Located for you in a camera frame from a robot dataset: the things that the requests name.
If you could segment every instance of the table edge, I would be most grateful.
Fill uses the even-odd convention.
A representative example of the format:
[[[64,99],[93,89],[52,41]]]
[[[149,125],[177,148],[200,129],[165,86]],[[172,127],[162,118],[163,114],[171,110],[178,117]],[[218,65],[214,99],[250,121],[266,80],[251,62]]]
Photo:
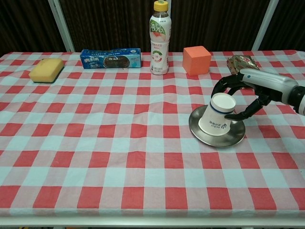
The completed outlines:
[[[184,217],[0,217],[0,226],[82,227],[304,227],[305,218],[184,218]]]

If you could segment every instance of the sponge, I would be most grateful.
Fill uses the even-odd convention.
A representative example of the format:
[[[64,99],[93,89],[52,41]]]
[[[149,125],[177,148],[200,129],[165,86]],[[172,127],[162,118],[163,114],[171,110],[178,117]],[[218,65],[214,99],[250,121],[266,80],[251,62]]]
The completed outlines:
[[[189,75],[206,74],[209,72],[211,54],[203,46],[183,49],[182,66]]]
[[[35,83],[53,83],[62,69],[62,59],[46,58],[39,61],[29,76]]]

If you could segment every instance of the yellow sponge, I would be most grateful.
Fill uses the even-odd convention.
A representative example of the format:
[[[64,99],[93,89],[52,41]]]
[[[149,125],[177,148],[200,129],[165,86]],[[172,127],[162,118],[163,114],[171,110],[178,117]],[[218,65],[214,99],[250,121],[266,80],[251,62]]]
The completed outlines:
[[[29,76],[35,83],[53,83],[62,69],[62,59],[46,58],[39,61]]]

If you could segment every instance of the cup rim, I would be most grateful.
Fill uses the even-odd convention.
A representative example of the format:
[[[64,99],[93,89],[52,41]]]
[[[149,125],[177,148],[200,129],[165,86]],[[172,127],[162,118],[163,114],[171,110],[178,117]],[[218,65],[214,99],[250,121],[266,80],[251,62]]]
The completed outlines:
[[[226,96],[226,97],[230,98],[230,99],[232,100],[234,106],[233,106],[233,107],[230,107],[230,108],[220,107],[219,105],[217,105],[217,104],[213,101],[213,99],[214,99],[216,96]],[[235,106],[236,106],[236,100],[235,100],[231,95],[229,95],[229,94],[227,94],[227,93],[216,93],[215,95],[213,95],[213,97],[212,97],[211,100],[210,100],[210,106],[211,106],[211,108],[212,108],[215,112],[220,113],[220,114],[222,114],[222,115],[227,115],[227,114],[231,113],[231,112],[234,110],[234,108],[235,108]]]

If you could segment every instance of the blue stripe on cup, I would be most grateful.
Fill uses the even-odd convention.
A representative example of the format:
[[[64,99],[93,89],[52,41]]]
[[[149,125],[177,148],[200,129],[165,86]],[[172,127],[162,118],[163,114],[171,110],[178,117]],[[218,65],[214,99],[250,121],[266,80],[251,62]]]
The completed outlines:
[[[220,114],[222,114],[222,115],[228,115],[228,114],[232,113],[232,111],[230,111],[230,112],[218,111],[215,107],[212,106],[211,102],[210,102],[210,106],[211,106],[211,108],[212,108],[215,112],[220,113]]]

